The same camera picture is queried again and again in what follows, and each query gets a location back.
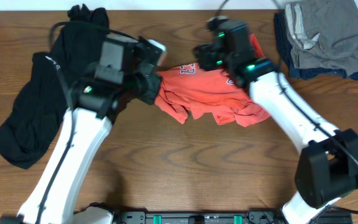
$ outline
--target wooden tabletop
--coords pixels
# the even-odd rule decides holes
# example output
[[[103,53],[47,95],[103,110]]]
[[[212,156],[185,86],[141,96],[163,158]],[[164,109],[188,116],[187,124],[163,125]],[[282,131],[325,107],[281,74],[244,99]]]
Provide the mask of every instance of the wooden tabletop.
[[[225,11],[244,19],[264,54],[278,60],[275,11]],[[168,48],[163,68],[194,62],[191,50],[209,42],[213,11],[109,11],[111,28],[155,39]],[[29,81],[32,54],[46,51],[49,28],[66,12],[0,12],[0,125]],[[358,133],[358,82],[320,75],[290,82],[328,121]],[[16,214],[33,191],[55,146],[29,170],[0,156],[0,216]],[[91,202],[150,211],[278,208],[295,193],[298,154],[273,119],[243,128],[218,126],[211,114],[180,124],[156,106],[134,100],[97,152],[76,208]],[[358,190],[340,205],[358,209]]]

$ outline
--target dark blue fabric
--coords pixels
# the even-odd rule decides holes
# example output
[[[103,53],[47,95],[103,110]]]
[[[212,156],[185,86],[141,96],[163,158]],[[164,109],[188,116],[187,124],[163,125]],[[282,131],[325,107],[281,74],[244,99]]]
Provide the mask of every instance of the dark blue fabric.
[[[291,58],[291,43],[287,39],[287,27],[285,25],[284,13],[274,14],[274,32],[276,35],[277,51],[284,63],[287,65],[291,78],[302,78],[307,80],[314,78],[319,74],[338,75],[347,78],[344,69],[330,69],[330,68],[295,68]],[[353,73],[349,78],[358,81],[358,72]]]

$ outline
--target stack of folded clothes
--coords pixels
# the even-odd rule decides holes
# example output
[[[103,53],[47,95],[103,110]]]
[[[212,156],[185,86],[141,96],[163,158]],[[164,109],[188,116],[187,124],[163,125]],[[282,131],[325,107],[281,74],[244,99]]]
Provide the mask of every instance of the stack of folded clothes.
[[[306,0],[275,14],[277,50],[290,77],[319,74],[358,80],[358,8],[354,0]]]

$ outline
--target red cloth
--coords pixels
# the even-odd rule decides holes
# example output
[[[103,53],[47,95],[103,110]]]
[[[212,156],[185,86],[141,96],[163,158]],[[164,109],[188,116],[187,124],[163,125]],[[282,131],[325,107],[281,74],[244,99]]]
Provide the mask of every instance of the red cloth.
[[[250,42],[256,57],[264,57],[254,34]],[[212,113],[217,124],[236,121],[248,126],[267,119],[270,115],[237,88],[223,70],[206,72],[198,63],[182,65],[159,72],[163,80],[155,104],[183,124],[188,112],[198,119]]]

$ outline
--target black cable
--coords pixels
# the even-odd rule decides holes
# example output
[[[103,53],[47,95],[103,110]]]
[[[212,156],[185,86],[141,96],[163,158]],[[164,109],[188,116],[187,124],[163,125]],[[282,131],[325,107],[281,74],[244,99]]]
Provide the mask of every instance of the black cable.
[[[301,113],[303,114],[303,116],[305,116],[306,119],[308,119],[310,121],[310,123],[312,123],[317,129],[319,129],[323,134],[325,134],[330,140],[332,140],[333,143],[335,143],[335,145],[340,148],[340,150],[342,150],[349,158],[352,159],[352,161],[354,162],[354,164],[358,167],[358,161],[357,159],[334,137],[332,137],[326,130],[324,130],[319,123],[315,122],[309,115],[307,115],[292,99],[290,96],[288,96],[287,90],[285,87],[282,86],[281,84],[281,80],[280,80],[280,66],[281,66],[281,58],[280,61],[278,63],[278,71],[277,71],[277,82],[278,85],[282,91],[282,93],[286,96],[286,98],[292,103],[292,105]],[[353,213],[353,214],[358,214],[357,210],[351,210],[351,209],[347,209],[347,208],[342,208],[342,207],[338,207],[335,205],[327,205],[327,208],[331,208],[331,209],[336,209],[336,210],[341,210],[344,212],[349,212],[349,213]]]
[[[64,26],[64,25],[81,25],[81,26],[87,26],[87,27],[94,28],[94,29],[98,29],[98,30],[101,30],[101,31],[106,31],[106,32],[110,32],[110,33],[113,33],[113,34],[123,35],[124,37],[129,37],[129,38],[135,39],[135,38],[133,38],[133,36],[131,36],[131,35],[128,35],[128,34],[125,34],[125,33],[123,33],[123,32],[119,32],[119,31],[116,31],[116,30],[112,30],[112,29],[109,29],[109,28],[104,27],[104,26],[95,25],[95,24],[92,24],[92,23],[90,23],[90,22],[83,22],[83,21],[65,21],[65,22],[58,22],[58,23],[56,23],[55,25],[53,25],[52,28],[50,28],[50,32],[49,32],[49,48],[52,48],[52,45],[53,45],[53,34],[54,34],[54,32],[55,32],[55,29],[56,29],[57,27]]]
[[[228,2],[229,0],[224,0],[221,4],[221,6],[219,7],[219,9],[216,11],[215,13],[215,17],[218,17],[221,15],[221,12],[222,12],[222,9],[223,9],[223,6]]]
[[[72,24],[76,24],[76,25],[81,25],[81,26],[87,26],[90,28],[94,28],[94,29],[98,29],[98,30],[102,30],[102,31],[106,31],[106,32],[111,32],[114,34],[118,34],[118,35],[123,35],[125,37],[129,37],[134,39],[132,36],[116,31],[116,30],[111,30],[108,29],[106,27],[103,26],[98,26],[98,25],[94,25],[91,24],[89,22],[82,22],[82,21],[70,21],[70,22],[58,22],[55,25],[52,26],[52,28],[50,29],[50,33],[49,33],[49,47],[52,48],[53,45],[53,33],[55,32],[55,29],[59,26],[64,26],[64,25],[72,25]],[[44,195],[42,196],[40,205],[39,205],[39,209],[38,209],[38,215],[37,215],[37,219],[35,221],[35,224],[39,224],[41,222],[41,216],[42,216],[42,212],[44,211],[45,208],[45,203],[48,199],[48,194],[50,192],[50,189],[52,188],[53,182],[55,181],[55,178],[58,174],[58,171],[60,169],[60,167],[63,164],[63,161],[66,158],[66,155],[68,153],[68,150],[71,148],[71,144],[73,142],[73,138],[74,138],[74,133],[75,133],[75,123],[74,123],[74,117],[73,117],[73,110],[74,110],[74,104],[73,104],[73,100],[71,98],[71,94],[70,94],[70,89],[67,85],[67,82],[65,81],[65,78],[63,76],[63,73],[60,71],[61,68],[57,69],[57,77],[59,79],[60,82],[60,86],[62,87],[63,90],[63,94],[65,96],[66,99],[66,104],[68,107],[68,110],[70,110],[71,113],[71,131],[70,131],[70,137],[68,138],[67,144],[66,144],[66,148],[49,180],[49,183],[47,185],[47,188],[45,189]]]
[[[35,221],[36,224],[39,224],[41,222],[42,212],[45,209],[45,203],[48,199],[49,191],[52,188],[53,181],[55,180],[55,178],[58,174],[58,171],[59,171],[60,167],[62,166],[63,161],[66,158],[68,150],[71,148],[71,143],[73,142],[73,138],[74,138],[75,123],[74,123],[74,117],[73,117],[73,109],[74,109],[73,100],[71,98],[67,82],[65,81],[63,73],[60,71],[60,69],[57,70],[57,77],[59,78],[59,82],[62,87],[63,94],[65,95],[68,110],[70,110],[70,113],[71,113],[71,131],[70,131],[70,137],[68,138],[66,148],[62,154],[62,157],[60,158],[59,163],[57,164],[55,171],[53,172],[53,174],[49,180],[47,188],[45,189],[45,192],[44,192],[44,196],[42,196],[42,200],[40,202],[39,209],[38,209],[37,220]]]

